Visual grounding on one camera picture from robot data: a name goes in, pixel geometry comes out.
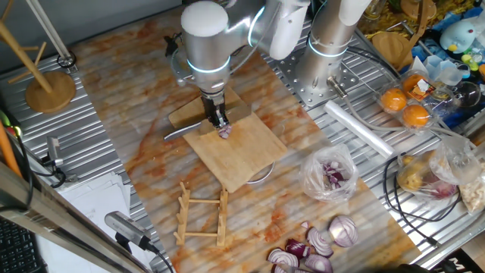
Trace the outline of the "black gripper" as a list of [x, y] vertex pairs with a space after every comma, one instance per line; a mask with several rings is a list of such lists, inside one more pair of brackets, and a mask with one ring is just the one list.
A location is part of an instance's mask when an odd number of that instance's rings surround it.
[[230, 124], [225, 110], [225, 95], [224, 91], [216, 93], [201, 92], [202, 104], [205, 113], [208, 114], [208, 120], [214, 127], [222, 128]]

